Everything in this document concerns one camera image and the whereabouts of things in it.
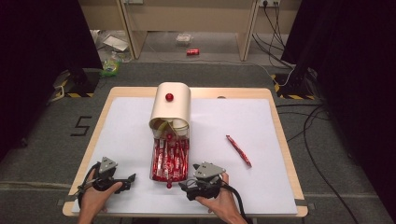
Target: white paper sheet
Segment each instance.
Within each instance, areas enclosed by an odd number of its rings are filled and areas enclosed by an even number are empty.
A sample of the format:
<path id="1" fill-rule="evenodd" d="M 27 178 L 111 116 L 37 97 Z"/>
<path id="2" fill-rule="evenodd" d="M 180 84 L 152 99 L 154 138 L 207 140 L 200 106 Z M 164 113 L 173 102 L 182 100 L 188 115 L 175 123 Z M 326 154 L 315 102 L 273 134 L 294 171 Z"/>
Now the white paper sheet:
<path id="1" fill-rule="evenodd" d="M 115 178 L 136 174 L 130 190 L 112 195 L 108 213 L 205 215 L 174 183 L 149 179 L 153 138 L 149 127 L 154 98 L 114 99 L 89 167 L 102 157 L 118 163 Z M 228 142 L 229 134 L 251 161 L 249 168 Z M 195 163 L 223 167 L 240 193 L 246 214 L 297 214 L 269 102 L 264 99 L 192 99 L 189 176 Z M 75 202 L 72 209 L 78 212 Z"/>
<path id="2" fill-rule="evenodd" d="M 104 44 L 109 45 L 110 47 L 113 47 L 115 49 L 119 49 L 119 50 L 126 50 L 128 48 L 128 43 L 118 39 L 112 35 L 110 35 L 104 42 Z"/>

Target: beige container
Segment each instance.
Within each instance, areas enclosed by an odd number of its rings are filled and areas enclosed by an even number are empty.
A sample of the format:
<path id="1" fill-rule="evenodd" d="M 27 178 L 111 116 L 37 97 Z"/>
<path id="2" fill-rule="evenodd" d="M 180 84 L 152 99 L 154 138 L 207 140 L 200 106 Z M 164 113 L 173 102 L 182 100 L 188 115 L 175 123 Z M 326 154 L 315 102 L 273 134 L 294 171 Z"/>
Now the beige container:
<path id="1" fill-rule="evenodd" d="M 150 178 L 167 182 L 187 179 L 190 149 L 191 91 L 181 82 L 158 86 L 149 127 L 154 138 Z"/>

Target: table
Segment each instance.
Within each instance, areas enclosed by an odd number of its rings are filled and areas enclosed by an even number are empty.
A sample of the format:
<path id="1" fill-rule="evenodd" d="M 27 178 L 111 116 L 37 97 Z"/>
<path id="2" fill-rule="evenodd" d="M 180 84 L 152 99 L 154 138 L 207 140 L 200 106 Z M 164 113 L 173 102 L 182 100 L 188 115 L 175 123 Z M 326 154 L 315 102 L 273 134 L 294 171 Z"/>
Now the table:
<path id="1" fill-rule="evenodd" d="M 81 165 L 78 169 L 78 173 L 76 175 L 75 181 L 73 182 L 72 188 L 69 194 L 75 193 L 77 186 L 80 185 L 85 177 L 85 172 L 88 169 L 88 163 L 91 160 L 92 153 L 94 151 L 96 142 L 99 138 L 99 134 L 103 128 L 103 125 L 106 120 L 106 116 L 108 110 L 111 106 L 112 101 L 116 97 L 154 97 L 156 87 L 116 87 L 113 88 L 110 94 L 107 97 L 105 106 L 103 108 L 102 114 L 98 120 L 98 123 L 95 127 L 95 130 L 92 134 L 92 139 L 87 147 L 86 153 L 84 158 L 81 162 Z M 285 161 L 285 166 L 288 173 L 288 178 L 290 181 L 290 185 L 294 194 L 294 198 L 297 201 L 303 201 L 304 195 L 298 180 L 298 176 L 296 174 L 294 164 L 290 155 L 290 151 L 286 142 L 285 135 L 283 133 L 283 129 L 279 120 L 279 116 L 276 112 L 276 107 L 274 100 L 272 98 L 272 94 L 267 89 L 254 89 L 254 88 L 191 88 L 191 97 L 192 98 L 218 98 L 218 97 L 226 97 L 226 98 L 247 98 L 247 99 L 267 99 L 270 102 L 271 106 L 271 114 L 272 119 L 274 121 L 274 125 L 276 128 L 276 135 L 279 141 L 281 152 Z M 64 204 L 64 214 L 66 216 L 75 217 L 78 214 L 72 213 L 72 207 L 74 202 L 67 202 Z M 296 215 L 263 215 L 258 217 L 304 217 L 307 214 L 307 207 L 306 205 L 299 205 L 297 203 L 297 214 Z M 106 214 L 105 216 L 112 216 L 112 217 L 126 217 L 125 214 Z M 169 215 L 162 215 L 159 214 L 157 217 L 169 217 Z"/>

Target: black curtain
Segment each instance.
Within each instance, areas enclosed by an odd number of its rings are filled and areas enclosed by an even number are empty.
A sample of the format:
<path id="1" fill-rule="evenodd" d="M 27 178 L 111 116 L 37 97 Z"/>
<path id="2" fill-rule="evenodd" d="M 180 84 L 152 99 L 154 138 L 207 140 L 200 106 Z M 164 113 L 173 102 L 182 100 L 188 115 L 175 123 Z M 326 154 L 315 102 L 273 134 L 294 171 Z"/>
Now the black curtain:
<path id="1" fill-rule="evenodd" d="M 0 159 L 25 137 L 62 71 L 102 68 L 77 0 L 0 1 Z"/>
<path id="2" fill-rule="evenodd" d="M 337 6 L 328 10 L 329 4 Z M 320 18 L 331 18 L 324 24 Z M 303 0 L 283 55 L 318 72 L 349 153 L 396 220 L 396 1 Z"/>

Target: human hand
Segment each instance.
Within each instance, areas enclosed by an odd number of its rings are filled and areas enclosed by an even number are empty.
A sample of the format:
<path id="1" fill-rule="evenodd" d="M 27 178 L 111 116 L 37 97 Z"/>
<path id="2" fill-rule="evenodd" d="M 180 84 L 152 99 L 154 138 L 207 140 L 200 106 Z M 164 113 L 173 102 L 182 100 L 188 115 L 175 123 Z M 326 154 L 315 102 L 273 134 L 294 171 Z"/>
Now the human hand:
<path id="1" fill-rule="evenodd" d="M 221 174 L 222 180 L 229 183 L 229 177 L 226 173 Z M 195 200 L 203 206 L 208 208 L 208 213 L 215 213 L 221 220 L 232 224 L 246 224 L 247 222 L 242 218 L 238 211 L 233 193 L 227 189 L 221 188 L 216 199 L 207 199 L 198 196 Z"/>
<path id="2" fill-rule="evenodd" d="M 93 179 L 95 170 L 92 170 L 87 181 Z M 81 200 L 81 207 L 78 216 L 78 224 L 92 223 L 95 216 L 100 212 L 107 212 L 107 199 L 122 186 L 117 182 L 105 191 L 99 191 L 91 187 L 85 190 Z"/>

